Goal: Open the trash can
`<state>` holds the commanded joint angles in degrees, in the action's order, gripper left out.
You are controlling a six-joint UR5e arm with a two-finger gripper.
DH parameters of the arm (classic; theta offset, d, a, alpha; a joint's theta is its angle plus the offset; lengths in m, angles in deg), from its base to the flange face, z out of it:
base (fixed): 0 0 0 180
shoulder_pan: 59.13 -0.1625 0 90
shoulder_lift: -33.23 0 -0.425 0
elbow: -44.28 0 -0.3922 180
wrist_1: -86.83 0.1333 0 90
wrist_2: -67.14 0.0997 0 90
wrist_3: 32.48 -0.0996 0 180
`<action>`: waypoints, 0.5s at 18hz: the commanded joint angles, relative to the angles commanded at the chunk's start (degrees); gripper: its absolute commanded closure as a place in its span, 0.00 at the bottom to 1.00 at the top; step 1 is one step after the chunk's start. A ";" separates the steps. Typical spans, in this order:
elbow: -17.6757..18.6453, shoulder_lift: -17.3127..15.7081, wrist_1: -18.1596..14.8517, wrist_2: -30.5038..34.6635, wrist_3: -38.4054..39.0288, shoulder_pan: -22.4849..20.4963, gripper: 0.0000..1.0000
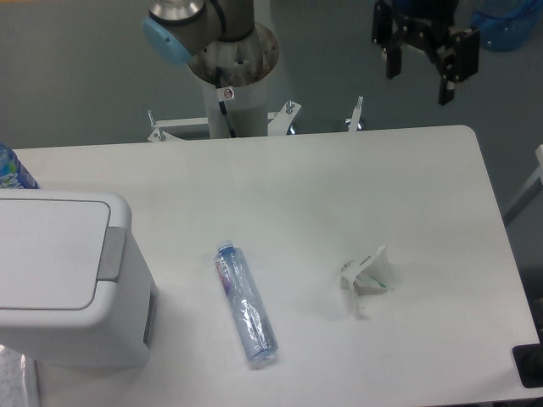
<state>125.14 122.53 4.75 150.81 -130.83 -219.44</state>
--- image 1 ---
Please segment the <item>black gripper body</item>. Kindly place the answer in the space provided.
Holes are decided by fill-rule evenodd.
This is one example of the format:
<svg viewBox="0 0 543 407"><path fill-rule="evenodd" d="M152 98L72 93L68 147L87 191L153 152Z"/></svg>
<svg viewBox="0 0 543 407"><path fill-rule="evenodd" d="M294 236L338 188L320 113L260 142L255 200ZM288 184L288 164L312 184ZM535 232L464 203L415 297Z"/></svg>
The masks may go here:
<svg viewBox="0 0 543 407"><path fill-rule="evenodd" d="M398 31L393 35L392 48L404 43L412 45L411 38L421 38L434 51L453 52L451 29L455 27L458 1L393 1L392 10Z"/></svg>

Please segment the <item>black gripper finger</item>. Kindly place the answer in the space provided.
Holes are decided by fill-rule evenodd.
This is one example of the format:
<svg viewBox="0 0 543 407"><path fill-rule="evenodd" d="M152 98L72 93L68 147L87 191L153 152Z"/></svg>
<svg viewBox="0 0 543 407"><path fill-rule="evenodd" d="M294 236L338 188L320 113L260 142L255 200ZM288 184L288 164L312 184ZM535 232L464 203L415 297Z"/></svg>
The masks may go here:
<svg viewBox="0 0 543 407"><path fill-rule="evenodd" d="M406 27L394 30L394 13L385 1L376 1L373 6L372 42L381 47L386 59L386 77L393 79L401 73L401 46L406 38Z"/></svg>
<svg viewBox="0 0 543 407"><path fill-rule="evenodd" d="M456 84L479 72L480 31L451 26L439 39L428 41L428 57L440 75L438 103L446 105L455 97Z"/></svg>

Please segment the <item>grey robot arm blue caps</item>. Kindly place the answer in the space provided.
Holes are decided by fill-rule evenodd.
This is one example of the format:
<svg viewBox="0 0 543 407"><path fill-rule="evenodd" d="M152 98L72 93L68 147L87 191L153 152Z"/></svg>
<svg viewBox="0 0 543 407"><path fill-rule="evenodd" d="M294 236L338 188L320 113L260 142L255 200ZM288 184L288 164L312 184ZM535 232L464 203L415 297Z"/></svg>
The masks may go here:
<svg viewBox="0 0 543 407"><path fill-rule="evenodd" d="M456 1L376 1L372 43L381 47L386 76L401 73L402 46L427 55L440 76L439 104L455 85L479 70L480 32L455 23ZM274 68L274 35L255 20L251 1L154 1L141 23L155 51L171 64L187 64L216 88L252 85Z"/></svg>

